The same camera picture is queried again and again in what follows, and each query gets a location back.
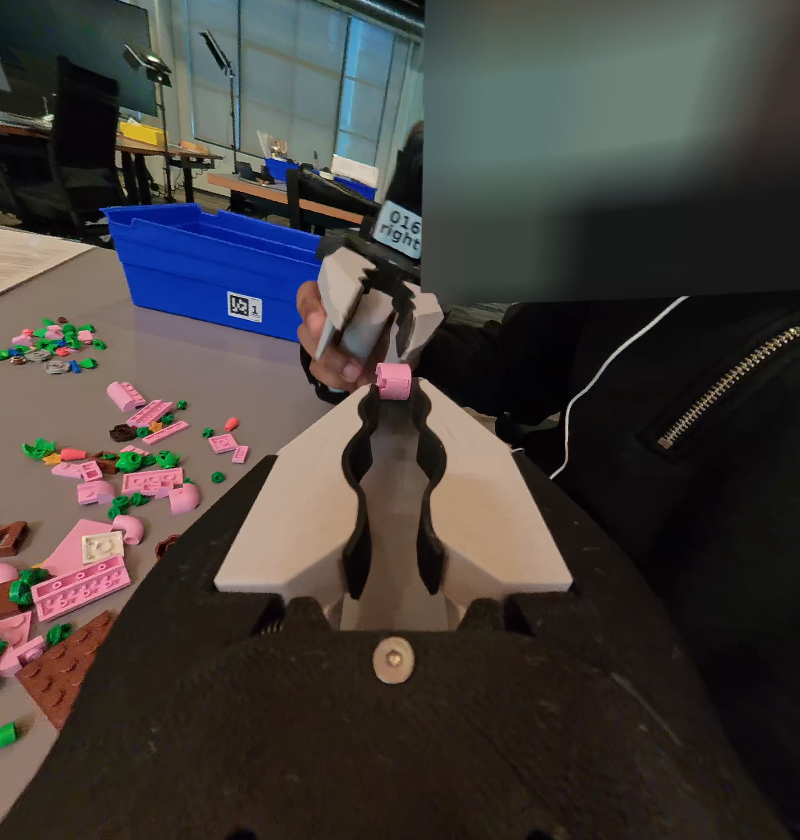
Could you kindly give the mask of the person's right forearm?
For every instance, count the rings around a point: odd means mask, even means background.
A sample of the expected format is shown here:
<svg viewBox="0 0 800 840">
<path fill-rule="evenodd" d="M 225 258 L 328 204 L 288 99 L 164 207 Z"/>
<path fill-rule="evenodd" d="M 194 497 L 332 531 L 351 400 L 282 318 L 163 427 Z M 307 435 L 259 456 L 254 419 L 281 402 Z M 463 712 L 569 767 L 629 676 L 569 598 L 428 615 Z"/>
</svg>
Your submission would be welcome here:
<svg viewBox="0 0 800 840">
<path fill-rule="evenodd" d="M 462 407 L 535 426 L 561 413 L 589 302 L 510 306 L 482 328 L 441 324 L 415 368 Z"/>
</svg>

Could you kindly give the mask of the white square plate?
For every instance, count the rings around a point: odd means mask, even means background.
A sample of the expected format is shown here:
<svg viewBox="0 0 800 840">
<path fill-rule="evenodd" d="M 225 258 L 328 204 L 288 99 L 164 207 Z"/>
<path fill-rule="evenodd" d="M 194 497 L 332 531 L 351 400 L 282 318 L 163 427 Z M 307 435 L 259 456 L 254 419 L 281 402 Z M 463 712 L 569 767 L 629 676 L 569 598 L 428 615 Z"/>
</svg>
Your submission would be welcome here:
<svg viewBox="0 0 800 840">
<path fill-rule="evenodd" d="M 90 565 L 110 557 L 123 557 L 125 543 L 121 530 L 88 534 L 80 538 L 80 562 Z"/>
</svg>

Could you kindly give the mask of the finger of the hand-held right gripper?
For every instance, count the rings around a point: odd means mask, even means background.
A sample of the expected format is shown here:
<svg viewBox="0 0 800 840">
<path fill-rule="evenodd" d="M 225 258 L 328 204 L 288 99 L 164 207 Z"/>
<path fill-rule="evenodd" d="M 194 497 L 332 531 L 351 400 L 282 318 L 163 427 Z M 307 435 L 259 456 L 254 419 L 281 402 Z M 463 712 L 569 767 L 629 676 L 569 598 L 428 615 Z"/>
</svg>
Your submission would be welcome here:
<svg viewBox="0 0 800 840">
<path fill-rule="evenodd" d="M 367 361 L 374 348 L 374 298 L 370 294 L 374 263 L 355 251 L 335 251 L 321 260 L 318 292 L 324 324 L 316 346 L 321 358 L 329 346 L 357 361 Z"/>
<path fill-rule="evenodd" d="M 443 320 L 443 310 L 431 292 L 401 288 L 393 295 L 394 354 L 400 363 L 413 364 Z"/>
</svg>

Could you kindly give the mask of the black computer monitor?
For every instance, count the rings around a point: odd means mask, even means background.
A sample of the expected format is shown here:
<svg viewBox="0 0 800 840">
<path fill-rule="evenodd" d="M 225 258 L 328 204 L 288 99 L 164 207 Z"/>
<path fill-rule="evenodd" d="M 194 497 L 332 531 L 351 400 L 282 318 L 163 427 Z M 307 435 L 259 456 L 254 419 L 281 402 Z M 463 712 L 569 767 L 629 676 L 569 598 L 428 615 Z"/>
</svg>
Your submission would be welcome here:
<svg viewBox="0 0 800 840">
<path fill-rule="evenodd" d="M 130 66 L 125 47 L 148 51 L 147 9 L 126 1 L 0 1 L 0 62 L 9 90 L 0 111 L 43 117 L 53 111 L 57 58 L 117 82 L 121 109 L 156 116 L 155 86 Z"/>
</svg>

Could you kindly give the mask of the wooden office desk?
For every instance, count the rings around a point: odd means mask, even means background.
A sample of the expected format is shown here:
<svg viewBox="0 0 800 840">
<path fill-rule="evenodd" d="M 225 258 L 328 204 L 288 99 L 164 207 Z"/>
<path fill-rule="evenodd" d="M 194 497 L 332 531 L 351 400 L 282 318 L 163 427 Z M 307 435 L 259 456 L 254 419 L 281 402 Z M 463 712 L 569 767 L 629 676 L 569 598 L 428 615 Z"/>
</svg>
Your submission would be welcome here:
<svg viewBox="0 0 800 840">
<path fill-rule="evenodd" d="M 32 118 L 19 117 L 0 112 L 0 134 L 40 138 L 47 140 L 52 135 L 52 117 Z M 133 204 L 151 204 L 149 173 L 144 159 L 163 159 L 165 200 L 172 202 L 172 168 L 182 176 L 183 200 L 194 202 L 192 173 L 212 169 L 221 155 L 208 152 L 206 147 L 190 143 L 170 144 L 160 129 L 152 126 L 120 121 L 114 139 L 114 151 L 121 159 L 123 190 Z"/>
</svg>

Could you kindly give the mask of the heap of mixed tiny pieces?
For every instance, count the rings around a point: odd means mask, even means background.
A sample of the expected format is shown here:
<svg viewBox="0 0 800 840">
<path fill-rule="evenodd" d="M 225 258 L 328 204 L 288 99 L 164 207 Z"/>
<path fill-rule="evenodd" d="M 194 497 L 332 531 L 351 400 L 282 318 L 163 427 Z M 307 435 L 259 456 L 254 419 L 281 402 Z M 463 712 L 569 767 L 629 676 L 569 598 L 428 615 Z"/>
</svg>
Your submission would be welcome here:
<svg viewBox="0 0 800 840">
<path fill-rule="evenodd" d="M 108 342 L 90 323 L 43 319 L 40 328 L 24 328 L 0 346 L 0 366 L 34 364 L 48 375 L 78 375 L 96 370 L 97 354 L 106 349 Z"/>
</svg>

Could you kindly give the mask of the pink round brick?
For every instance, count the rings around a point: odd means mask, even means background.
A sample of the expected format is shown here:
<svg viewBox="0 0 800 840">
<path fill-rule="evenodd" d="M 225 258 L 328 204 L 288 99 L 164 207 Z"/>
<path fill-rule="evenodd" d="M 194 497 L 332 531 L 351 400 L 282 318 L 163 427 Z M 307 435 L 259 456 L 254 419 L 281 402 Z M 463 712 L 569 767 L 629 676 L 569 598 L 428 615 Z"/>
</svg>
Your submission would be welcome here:
<svg viewBox="0 0 800 840">
<path fill-rule="evenodd" d="M 375 384 L 383 401 L 406 401 L 413 385 L 413 371 L 407 363 L 380 362 L 375 367 Z"/>
</svg>

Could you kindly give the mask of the pile of small toy bricks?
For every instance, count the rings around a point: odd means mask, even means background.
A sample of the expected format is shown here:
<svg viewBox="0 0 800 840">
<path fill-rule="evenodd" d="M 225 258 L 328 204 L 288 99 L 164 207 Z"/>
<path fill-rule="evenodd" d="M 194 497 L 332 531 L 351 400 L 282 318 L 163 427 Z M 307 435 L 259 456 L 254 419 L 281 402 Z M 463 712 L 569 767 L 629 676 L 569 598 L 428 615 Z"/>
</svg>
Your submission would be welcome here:
<svg viewBox="0 0 800 840">
<path fill-rule="evenodd" d="M 50 474 L 75 482 L 77 504 L 82 508 L 104 505 L 101 521 L 79 519 L 45 560 L 14 568 L 28 535 L 23 519 L 0 523 L 0 680 L 15 676 L 28 661 L 71 635 L 70 624 L 54 624 L 44 634 L 31 637 L 34 622 L 49 622 L 77 612 L 131 585 L 123 557 L 82 565 L 80 538 L 110 530 L 123 532 L 125 551 L 144 538 L 144 522 L 138 508 L 165 499 L 174 516 L 192 512 L 200 501 L 199 491 L 187 479 L 181 454 L 163 448 L 172 436 L 187 428 L 176 411 L 185 401 L 146 401 L 130 383 L 110 383 L 109 398 L 127 420 L 110 428 L 120 450 L 87 453 L 77 448 L 58 448 L 54 441 L 37 437 L 23 444 L 30 460 L 50 467 Z"/>
</svg>

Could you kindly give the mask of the person's right hand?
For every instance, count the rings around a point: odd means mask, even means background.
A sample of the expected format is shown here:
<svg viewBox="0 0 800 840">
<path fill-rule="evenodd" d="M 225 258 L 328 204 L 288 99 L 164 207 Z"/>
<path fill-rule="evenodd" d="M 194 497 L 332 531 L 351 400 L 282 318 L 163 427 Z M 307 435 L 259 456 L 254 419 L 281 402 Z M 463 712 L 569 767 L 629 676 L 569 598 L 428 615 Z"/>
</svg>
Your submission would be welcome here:
<svg viewBox="0 0 800 840">
<path fill-rule="evenodd" d="M 297 311 L 301 324 L 297 331 L 301 349 L 308 357 L 308 372 L 331 389 L 353 392 L 375 381 L 376 363 L 384 361 L 388 338 L 383 335 L 366 362 L 361 362 L 340 346 L 329 346 L 318 355 L 327 312 L 321 305 L 316 281 L 303 282 L 297 292 Z"/>
</svg>

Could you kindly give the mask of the brown studded plate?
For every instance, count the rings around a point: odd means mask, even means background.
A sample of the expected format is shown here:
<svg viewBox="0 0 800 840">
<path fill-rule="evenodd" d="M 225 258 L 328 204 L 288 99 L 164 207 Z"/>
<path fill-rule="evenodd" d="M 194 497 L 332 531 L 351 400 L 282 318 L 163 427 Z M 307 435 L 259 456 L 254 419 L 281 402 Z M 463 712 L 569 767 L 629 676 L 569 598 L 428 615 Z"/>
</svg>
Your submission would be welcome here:
<svg viewBox="0 0 800 840">
<path fill-rule="evenodd" d="M 69 717 L 82 682 L 114 620 L 116 612 L 101 612 L 17 672 L 17 681 L 57 733 Z"/>
</svg>

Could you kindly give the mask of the printed instruction sheet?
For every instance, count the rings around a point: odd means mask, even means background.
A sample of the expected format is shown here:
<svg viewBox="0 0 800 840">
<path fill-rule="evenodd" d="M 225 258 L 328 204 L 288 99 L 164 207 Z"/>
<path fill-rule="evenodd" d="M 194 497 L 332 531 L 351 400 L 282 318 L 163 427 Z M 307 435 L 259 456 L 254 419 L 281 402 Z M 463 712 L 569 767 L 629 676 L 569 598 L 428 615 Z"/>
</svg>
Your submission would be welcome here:
<svg viewBox="0 0 800 840">
<path fill-rule="evenodd" d="M 0 226 L 0 295 L 92 247 L 73 239 Z"/>
</svg>

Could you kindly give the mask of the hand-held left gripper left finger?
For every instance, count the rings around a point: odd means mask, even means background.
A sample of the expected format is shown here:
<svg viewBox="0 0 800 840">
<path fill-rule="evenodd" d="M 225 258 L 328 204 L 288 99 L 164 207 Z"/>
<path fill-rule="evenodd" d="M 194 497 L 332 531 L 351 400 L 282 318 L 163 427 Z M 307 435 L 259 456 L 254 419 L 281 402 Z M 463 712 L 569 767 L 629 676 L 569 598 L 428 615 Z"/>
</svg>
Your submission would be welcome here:
<svg viewBox="0 0 800 840">
<path fill-rule="evenodd" d="M 378 389 L 361 387 L 278 449 L 215 575 L 219 591 L 361 598 L 372 556 L 361 480 L 376 427 Z"/>
</svg>

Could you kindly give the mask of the person's black clothed body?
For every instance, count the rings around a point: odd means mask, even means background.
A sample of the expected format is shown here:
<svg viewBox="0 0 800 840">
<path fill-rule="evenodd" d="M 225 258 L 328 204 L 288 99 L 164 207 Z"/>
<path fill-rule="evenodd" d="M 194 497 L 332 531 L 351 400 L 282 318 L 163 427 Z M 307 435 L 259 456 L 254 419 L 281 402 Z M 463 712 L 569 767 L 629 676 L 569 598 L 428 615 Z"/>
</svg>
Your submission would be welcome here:
<svg viewBox="0 0 800 840">
<path fill-rule="evenodd" d="M 635 562 L 800 835 L 800 292 L 689 297 L 538 460 Z"/>
</svg>

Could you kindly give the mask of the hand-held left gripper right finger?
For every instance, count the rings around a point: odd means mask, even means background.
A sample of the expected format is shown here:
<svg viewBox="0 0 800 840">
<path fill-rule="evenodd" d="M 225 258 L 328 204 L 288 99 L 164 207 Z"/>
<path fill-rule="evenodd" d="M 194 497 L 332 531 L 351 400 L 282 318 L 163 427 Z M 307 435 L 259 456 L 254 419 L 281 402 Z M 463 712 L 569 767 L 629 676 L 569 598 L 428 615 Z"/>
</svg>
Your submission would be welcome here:
<svg viewBox="0 0 800 840">
<path fill-rule="evenodd" d="M 426 590 L 454 608 L 568 591 L 572 573 L 510 448 L 424 379 L 411 418 L 427 480 L 417 530 Z"/>
</svg>

